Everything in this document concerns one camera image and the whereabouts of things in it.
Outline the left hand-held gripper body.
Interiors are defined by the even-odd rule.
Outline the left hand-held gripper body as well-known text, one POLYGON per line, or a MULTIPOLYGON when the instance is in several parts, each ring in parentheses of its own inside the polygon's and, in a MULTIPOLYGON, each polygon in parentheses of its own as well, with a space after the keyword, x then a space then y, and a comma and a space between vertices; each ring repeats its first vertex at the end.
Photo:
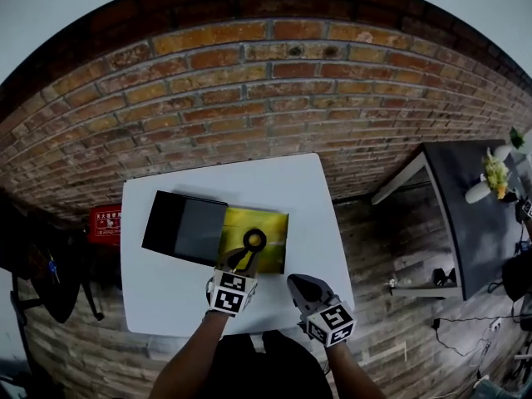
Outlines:
POLYGON ((255 278, 215 269, 209 280, 209 310, 238 315, 251 302, 257 285, 255 278))

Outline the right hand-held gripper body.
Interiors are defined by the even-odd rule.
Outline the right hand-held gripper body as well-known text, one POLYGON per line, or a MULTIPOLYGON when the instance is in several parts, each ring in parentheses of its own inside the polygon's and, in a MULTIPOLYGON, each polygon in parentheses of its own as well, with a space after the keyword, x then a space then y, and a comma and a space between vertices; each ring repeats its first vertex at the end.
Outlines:
POLYGON ((319 310, 304 320, 304 331, 324 347, 346 341, 355 328, 356 321, 346 301, 319 310))

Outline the black tape roll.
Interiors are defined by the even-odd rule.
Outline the black tape roll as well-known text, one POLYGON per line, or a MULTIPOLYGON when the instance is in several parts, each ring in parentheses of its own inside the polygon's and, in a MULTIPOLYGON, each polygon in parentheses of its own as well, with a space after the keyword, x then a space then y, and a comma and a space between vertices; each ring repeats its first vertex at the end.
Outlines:
POLYGON ((258 253, 267 245, 266 234, 258 228, 248 230, 243 237, 244 247, 252 253, 258 253))

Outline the black and yellow drawer box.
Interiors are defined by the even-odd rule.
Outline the black and yellow drawer box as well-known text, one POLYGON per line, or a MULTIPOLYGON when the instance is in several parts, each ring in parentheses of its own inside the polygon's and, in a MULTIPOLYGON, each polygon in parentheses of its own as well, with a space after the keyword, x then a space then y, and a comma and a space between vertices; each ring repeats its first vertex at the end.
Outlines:
MULTIPOLYGON (((142 247, 173 258, 214 267, 225 252, 244 247, 244 234, 261 229, 267 245, 259 255, 259 273, 284 273, 288 215, 232 207, 225 202, 157 191, 142 247)), ((237 266, 244 269, 250 254, 237 266)))

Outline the person's left forearm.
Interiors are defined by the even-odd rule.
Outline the person's left forearm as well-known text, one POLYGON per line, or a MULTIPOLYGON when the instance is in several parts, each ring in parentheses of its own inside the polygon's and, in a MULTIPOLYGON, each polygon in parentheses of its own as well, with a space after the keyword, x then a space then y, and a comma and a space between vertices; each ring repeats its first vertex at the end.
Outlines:
POLYGON ((227 313, 208 311, 194 334, 156 378, 148 399, 195 399, 208 378, 228 320, 227 313))

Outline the person's right forearm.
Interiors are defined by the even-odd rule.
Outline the person's right forearm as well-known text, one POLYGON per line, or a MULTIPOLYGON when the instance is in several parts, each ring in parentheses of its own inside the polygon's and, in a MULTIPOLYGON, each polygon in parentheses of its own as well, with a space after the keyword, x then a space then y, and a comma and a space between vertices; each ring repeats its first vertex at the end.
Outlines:
POLYGON ((345 342, 328 347, 326 354, 339 399, 386 399, 377 384, 354 360, 345 342))

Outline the red plastic crate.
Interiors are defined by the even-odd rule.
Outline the red plastic crate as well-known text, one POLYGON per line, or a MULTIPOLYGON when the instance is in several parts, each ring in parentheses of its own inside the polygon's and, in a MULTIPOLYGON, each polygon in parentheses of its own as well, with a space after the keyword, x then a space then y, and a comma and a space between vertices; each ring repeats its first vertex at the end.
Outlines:
POLYGON ((121 205, 103 205, 91 209, 88 224, 91 244, 119 246, 121 241, 121 205))

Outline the black office chair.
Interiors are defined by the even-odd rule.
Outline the black office chair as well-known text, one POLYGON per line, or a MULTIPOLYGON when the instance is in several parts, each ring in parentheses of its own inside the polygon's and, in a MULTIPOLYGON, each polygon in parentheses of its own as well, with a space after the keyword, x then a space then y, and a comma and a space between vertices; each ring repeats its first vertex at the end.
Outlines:
POLYGON ((96 320, 90 287, 88 241, 81 229, 61 229, 34 214, 24 214, 6 195, 0 195, 0 268, 12 275, 10 299, 18 321, 25 325, 25 312, 43 306, 58 323, 64 323, 83 290, 96 320), (50 251, 57 261, 60 284, 48 268, 50 251))

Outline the white table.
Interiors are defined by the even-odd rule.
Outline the white table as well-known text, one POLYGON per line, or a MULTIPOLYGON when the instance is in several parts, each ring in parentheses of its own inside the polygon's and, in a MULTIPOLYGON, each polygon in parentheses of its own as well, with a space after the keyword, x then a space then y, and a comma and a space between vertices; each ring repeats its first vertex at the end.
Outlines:
POLYGON ((160 190, 285 213, 286 273, 320 278, 341 299, 353 300, 337 219, 317 154, 214 165, 125 182, 121 280, 127 327, 133 333, 189 337, 208 308, 205 285, 213 274, 211 267, 141 245, 160 190))

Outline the person's black clothing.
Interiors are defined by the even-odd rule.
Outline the person's black clothing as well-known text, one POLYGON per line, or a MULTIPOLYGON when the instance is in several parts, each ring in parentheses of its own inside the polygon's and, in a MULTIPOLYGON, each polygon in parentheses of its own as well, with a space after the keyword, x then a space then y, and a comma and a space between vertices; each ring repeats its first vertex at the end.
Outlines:
POLYGON ((264 351, 248 334, 225 336, 216 348, 199 399, 333 399, 318 360, 280 331, 262 334, 264 351))

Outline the small black device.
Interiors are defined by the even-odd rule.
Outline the small black device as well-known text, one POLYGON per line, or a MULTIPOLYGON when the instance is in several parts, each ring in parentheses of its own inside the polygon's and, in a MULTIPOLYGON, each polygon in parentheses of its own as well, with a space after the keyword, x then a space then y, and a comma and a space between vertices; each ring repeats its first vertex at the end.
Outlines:
POLYGON ((456 270, 452 268, 448 273, 443 268, 436 268, 432 273, 435 286, 445 287, 447 284, 456 284, 456 270))

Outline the dark grey side table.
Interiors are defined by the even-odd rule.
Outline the dark grey side table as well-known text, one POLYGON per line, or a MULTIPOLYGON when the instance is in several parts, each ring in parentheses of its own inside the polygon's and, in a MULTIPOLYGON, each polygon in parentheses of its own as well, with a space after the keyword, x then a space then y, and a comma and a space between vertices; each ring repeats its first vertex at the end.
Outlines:
POLYGON ((496 195, 473 204, 466 202, 466 191, 483 172, 486 151, 503 144, 502 140, 423 143, 408 164, 373 195, 372 204, 379 204, 425 169, 436 193, 454 260, 454 283, 395 287, 391 289, 392 296, 466 301, 495 280, 504 261, 514 255, 521 232, 515 205, 501 203, 496 195))

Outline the white vase with yellow flowers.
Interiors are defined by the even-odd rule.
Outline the white vase with yellow flowers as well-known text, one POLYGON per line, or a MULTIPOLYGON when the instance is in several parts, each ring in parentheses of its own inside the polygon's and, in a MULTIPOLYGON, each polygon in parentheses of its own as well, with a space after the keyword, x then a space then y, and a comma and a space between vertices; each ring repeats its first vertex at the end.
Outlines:
POLYGON ((483 159, 484 171, 480 175, 480 182, 465 193, 465 201, 468 204, 480 201, 489 194, 495 194, 498 200, 502 200, 506 195, 510 170, 504 161, 497 160, 493 156, 494 151, 490 148, 486 150, 486 156, 483 159))

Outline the white vase with green plant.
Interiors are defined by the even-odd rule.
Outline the white vase with green plant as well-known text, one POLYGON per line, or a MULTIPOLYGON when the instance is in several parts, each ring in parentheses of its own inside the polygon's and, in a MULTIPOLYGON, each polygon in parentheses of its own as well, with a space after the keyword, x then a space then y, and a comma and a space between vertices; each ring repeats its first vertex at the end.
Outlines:
POLYGON ((505 161, 512 150, 520 151, 525 146, 524 137, 514 128, 510 129, 510 142, 505 145, 498 146, 493 156, 500 161, 505 161))

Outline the blue handled scissors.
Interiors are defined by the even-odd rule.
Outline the blue handled scissors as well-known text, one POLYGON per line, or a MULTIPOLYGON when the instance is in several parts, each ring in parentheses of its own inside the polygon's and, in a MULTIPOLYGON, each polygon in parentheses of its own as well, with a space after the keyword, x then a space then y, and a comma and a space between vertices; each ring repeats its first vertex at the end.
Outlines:
POLYGON ((60 279, 57 273, 57 261, 53 258, 50 251, 47 251, 47 252, 49 256, 48 268, 52 274, 53 283, 60 284, 60 279))

